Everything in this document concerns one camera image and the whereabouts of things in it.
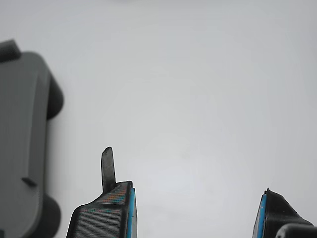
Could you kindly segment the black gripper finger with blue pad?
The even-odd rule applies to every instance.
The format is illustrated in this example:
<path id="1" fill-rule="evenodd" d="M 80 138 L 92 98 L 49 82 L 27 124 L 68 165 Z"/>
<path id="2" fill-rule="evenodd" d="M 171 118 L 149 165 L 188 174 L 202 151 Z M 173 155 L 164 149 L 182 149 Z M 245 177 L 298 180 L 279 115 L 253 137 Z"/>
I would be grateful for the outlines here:
<path id="1" fill-rule="evenodd" d="M 302 218 L 282 195 L 267 189 L 261 197 L 252 237 L 314 238 L 315 227 Z"/>
<path id="2" fill-rule="evenodd" d="M 132 181 L 116 182 L 113 150 L 101 157 L 101 195 L 77 207 L 71 217 L 68 238 L 136 238 L 137 204 Z"/>

